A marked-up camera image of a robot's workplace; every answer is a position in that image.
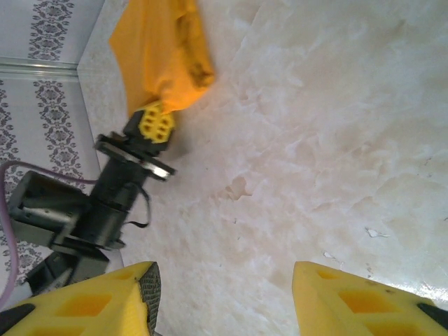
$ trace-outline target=marble floor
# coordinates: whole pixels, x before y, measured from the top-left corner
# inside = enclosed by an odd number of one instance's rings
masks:
[[[126,3],[78,68],[94,135],[127,120],[107,43]],[[298,335],[296,260],[448,308],[448,3],[198,5],[218,80],[176,114],[152,226],[124,232],[125,264],[160,264],[159,333]]]

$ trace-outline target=wire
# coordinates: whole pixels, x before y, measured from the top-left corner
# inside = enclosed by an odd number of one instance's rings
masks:
[[[2,165],[0,165],[0,223],[3,228],[6,241],[8,242],[8,248],[10,251],[10,259],[11,259],[11,269],[8,277],[8,282],[6,283],[3,293],[0,296],[0,309],[7,303],[9,297],[13,293],[15,282],[19,274],[19,254],[18,254],[17,242],[15,240],[13,227],[11,225],[11,218],[8,212],[8,204],[6,203],[6,187],[5,187],[6,170],[8,170],[8,168],[12,166],[21,166],[24,168],[32,169],[35,170],[36,172],[44,173],[52,177],[64,179],[70,182],[77,182],[83,184],[96,183],[96,181],[92,180],[83,180],[81,178],[75,178],[55,173],[51,170],[21,161],[7,161]]]
[[[146,215],[148,217],[148,221],[146,223],[139,223],[139,222],[132,221],[132,222],[126,222],[125,224],[133,224],[141,229],[147,228],[151,224],[151,197],[137,183],[130,183],[130,184],[132,184],[134,187],[136,187],[139,190],[139,192],[141,193],[141,195],[143,196],[143,198],[145,199]]]

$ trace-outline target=patterned tile wall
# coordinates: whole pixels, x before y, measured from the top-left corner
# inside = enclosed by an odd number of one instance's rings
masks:
[[[79,62],[104,0],[2,0],[0,57]]]
[[[14,75],[0,78],[0,162],[23,160],[54,172],[94,179],[99,165],[77,79]],[[8,196],[24,171],[11,169]],[[20,277],[49,254],[41,246],[19,242]],[[0,231],[0,270],[9,270],[9,250]],[[6,283],[0,276],[0,288]]]

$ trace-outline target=square hole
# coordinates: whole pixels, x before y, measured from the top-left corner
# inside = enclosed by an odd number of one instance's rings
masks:
[[[390,313],[396,307],[383,295],[372,290],[344,290],[339,296],[353,313]]]
[[[29,336],[79,336],[83,331],[82,327],[47,327],[35,329]]]
[[[415,325],[385,322],[367,323],[365,325],[374,336],[424,336],[425,334]]]
[[[79,295],[66,302],[57,311],[56,316],[96,316],[102,312],[111,298],[111,295]]]

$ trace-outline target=orange fabric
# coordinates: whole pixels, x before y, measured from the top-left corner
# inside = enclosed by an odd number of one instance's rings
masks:
[[[195,0],[130,0],[109,39],[127,93],[127,112],[162,100],[182,110],[214,82]]]

